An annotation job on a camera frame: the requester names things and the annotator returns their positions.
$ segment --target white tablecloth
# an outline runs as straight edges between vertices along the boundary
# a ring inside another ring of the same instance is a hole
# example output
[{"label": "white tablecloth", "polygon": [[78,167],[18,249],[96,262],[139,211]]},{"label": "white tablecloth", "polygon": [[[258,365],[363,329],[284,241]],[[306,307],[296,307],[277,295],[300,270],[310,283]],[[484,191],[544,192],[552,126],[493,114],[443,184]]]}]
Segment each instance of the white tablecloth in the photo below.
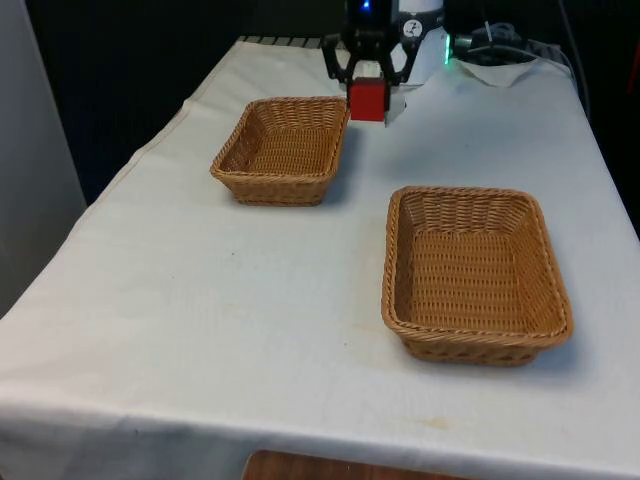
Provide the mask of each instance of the white tablecloth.
[{"label": "white tablecloth", "polygon": [[[318,208],[236,205],[208,168],[248,101],[329,95],[321,53],[237,44],[0,321],[5,480],[231,479],[269,448],[475,478],[640,478],[640,248],[571,81],[449,65],[349,126]],[[573,304],[516,369],[411,358],[380,316],[404,185],[511,187]]]}]

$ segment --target red cube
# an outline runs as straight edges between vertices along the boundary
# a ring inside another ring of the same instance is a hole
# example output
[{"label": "red cube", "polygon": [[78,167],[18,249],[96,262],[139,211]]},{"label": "red cube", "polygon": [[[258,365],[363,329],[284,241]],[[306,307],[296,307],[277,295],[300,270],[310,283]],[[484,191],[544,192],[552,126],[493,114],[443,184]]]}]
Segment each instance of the red cube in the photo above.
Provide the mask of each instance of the red cube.
[{"label": "red cube", "polygon": [[384,78],[357,78],[350,89],[351,119],[384,122],[387,83]]}]

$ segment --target cable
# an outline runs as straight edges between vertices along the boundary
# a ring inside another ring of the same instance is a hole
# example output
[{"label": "cable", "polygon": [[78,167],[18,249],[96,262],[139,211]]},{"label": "cable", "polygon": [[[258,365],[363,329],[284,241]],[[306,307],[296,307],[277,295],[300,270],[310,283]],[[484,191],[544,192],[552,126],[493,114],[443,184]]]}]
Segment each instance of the cable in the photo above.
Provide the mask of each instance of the cable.
[{"label": "cable", "polygon": [[[507,22],[496,22],[494,24],[491,24],[489,26],[489,29],[493,35],[493,38],[495,39],[500,39],[500,40],[504,40],[504,41],[508,41],[508,42],[512,42],[512,43],[518,43],[518,42],[522,42],[522,37],[520,37],[520,35],[518,35],[518,33],[516,32],[515,27],[513,26],[513,24],[511,23],[507,23]],[[486,31],[486,26],[485,27],[481,27],[478,28],[476,30],[474,30],[473,32],[471,32],[473,35],[479,35],[483,32]],[[571,63],[571,60],[569,59],[569,57],[567,56],[566,53],[564,53],[564,51],[562,51],[562,48],[560,48],[559,45],[551,45],[549,43],[545,43],[545,42],[540,42],[538,40],[533,40],[533,39],[529,39],[527,40],[527,45],[528,46],[542,46],[545,48],[549,48],[551,50],[553,50],[554,52],[556,52],[558,55],[560,55],[562,57],[562,60],[564,61],[565,65],[569,68],[569,70],[571,71],[571,80],[573,82],[573,86],[576,89],[576,93],[578,94],[578,96],[580,96],[580,90],[578,88],[578,77],[576,76],[576,72],[575,69],[573,68],[573,64]],[[531,58],[537,58],[540,59],[544,62],[553,64],[554,66],[558,67],[558,63],[554,62],[553,60],[550,60],[548,58],[545,58],[543,56],[540,55],[536,55],[533,52],[530,52],[528,50],[523,50],[520,48],[516,48],[516,47],[511,47],[509,45],[493,45],[493,47],[479,47],[479,48],[475,48],[473,50],[468,51],[467,53],[480,53],[480,52],[486,52],[488,51],[490,48],[496,48],[497,50],[505,50],[505,51],[512,51],[512,52],[518,52],[521,53],[523,55],[527,55]],[[590,110],[591,110],[591,106],[590,106],[590,102],[588,100],[588,89],[585,89],[584,86],[582,86],[582,91],[583,93],[586,92],[587,95],[583,95],[584,98],[584,104],[585,104],[585,113],[587,113],[587,118],[590,118]]]},{"label": "cable", "polygon": [[584,67],[582,65],[582,59],[580,58],[580,52],[578,51],[578,45],[576,39],[573,36],[573,30],[571,29],[571,23],[567,16],[567,10],[564,7],[564,0],[558,0],[558,7],[560,8],[560,16],[564,23],[564,28],[567,31],[569,37],[569,44],[573,51],[573,56],[578,67],[578,73],[580,74],[580,84],[582,86],[582,99],[584,101],[584,112],[587,115],[587,120],[591,120],[591,99],[589,98],[589,85],[587,85],[587,76],[584,73]]},{"label": "cable", "polygon": [[[562,65],[560,65],[558,62],[554,62],[553,60],[541,57],[540,55],[536,55],[535,53],[531,53],[531,52],[528,52],[526,50],[522,50],[520,48],[509,47],[507,45],[493,45],[492,47],[472,48],[467,53],[481,53],[481,52],[486,52],[486,51],[489,51],[489,50],[492,50],[492,49],[495,49],[497,51],[502,50],[502,51],[507,51],[507,52],[516,52],[516,53],[520,53],[522,55],[527,55],[527,56],[529,56],[531,58],[537,58],[538,60],[542,60],[543,62],[546,62],[549,65],[553,65],[554,67],[560,69],[562,71],[562,73],[565,73],[565,74],[567,73],[562,69]],[[573,70],[573,66],[571,65],[571,62],[569,62],[569,64],[566,65],[566,66],[569,68],[569,71],[571,72],[571,77],[574,79],[574,84],[573,85],[574,85],[574,87],[576,87],[576,90],[577,90],[577,85],[575,83],[576,76],[575,76],[575,72]]]}]

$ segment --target woven basket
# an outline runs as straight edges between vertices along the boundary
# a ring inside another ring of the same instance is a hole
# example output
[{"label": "woven basket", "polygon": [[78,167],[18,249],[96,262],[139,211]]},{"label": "woven basket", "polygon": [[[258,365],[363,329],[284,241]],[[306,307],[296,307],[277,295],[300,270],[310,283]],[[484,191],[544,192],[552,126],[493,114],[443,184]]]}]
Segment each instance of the woven basket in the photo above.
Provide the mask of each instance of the woven basket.
[{"label": "woven basket", "polygon": [[240,203],[317,205],[338,170],[348,120],[344,98],[250,103],[211,173]]},{"label": "woven basket", "polygon": [[536,200],[480,188],[394,193],[382,316],[425,360],[524,365],[564,343],[571,307]]}]

